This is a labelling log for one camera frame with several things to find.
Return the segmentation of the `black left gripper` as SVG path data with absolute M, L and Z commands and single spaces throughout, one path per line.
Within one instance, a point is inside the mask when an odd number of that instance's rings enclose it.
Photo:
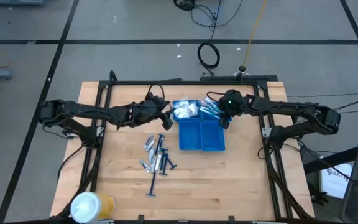
M 144 101 L 129 108 L 129 112 L 126 113 L 125 126 L 134 128 L 161 119 L 164 130 L 168 131 L 173 126 L 173 121 L 170 118 L 170 113 L 163 112 L 163 110 L 169 104 L 169 101 L 165 101 L 158 95 L 146 95 Z

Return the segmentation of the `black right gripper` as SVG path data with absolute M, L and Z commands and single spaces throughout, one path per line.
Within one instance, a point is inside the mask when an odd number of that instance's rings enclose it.
M 249 100 L 250 95 L 242 96 L 237 90 L 231 89 L 225 92 L 218 100 L 218 108 L 221 111 L 219 125 L 227 129 L 230 125 L 231 117 L 250 114 Z

